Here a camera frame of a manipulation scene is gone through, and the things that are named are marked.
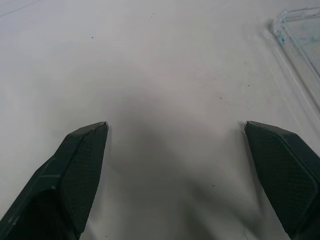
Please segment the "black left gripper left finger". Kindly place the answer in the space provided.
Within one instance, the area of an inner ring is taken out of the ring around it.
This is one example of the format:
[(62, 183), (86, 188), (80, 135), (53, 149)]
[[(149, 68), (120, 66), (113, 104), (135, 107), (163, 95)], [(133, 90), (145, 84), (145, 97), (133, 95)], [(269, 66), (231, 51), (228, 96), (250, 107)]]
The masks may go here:
[(97, 193), (109, 126), (69, 133), (0, 220), (0, 240), (79, 240)]

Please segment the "clear plastic container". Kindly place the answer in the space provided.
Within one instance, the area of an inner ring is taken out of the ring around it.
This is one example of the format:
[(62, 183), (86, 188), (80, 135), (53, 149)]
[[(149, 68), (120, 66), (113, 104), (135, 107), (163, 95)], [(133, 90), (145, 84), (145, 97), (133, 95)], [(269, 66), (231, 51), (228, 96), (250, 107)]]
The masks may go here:
[(320, 111), (320, 6), (282, 10), (265, 27)]

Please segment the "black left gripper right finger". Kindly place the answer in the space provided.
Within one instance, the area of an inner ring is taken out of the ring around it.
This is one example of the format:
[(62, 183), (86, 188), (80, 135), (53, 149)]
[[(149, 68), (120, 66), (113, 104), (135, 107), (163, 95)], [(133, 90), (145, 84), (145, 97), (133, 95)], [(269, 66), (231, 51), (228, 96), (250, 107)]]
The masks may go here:
[(320, 240), (320, 157), (295, 133), (247, 121), (259, 182), (291, 240)]

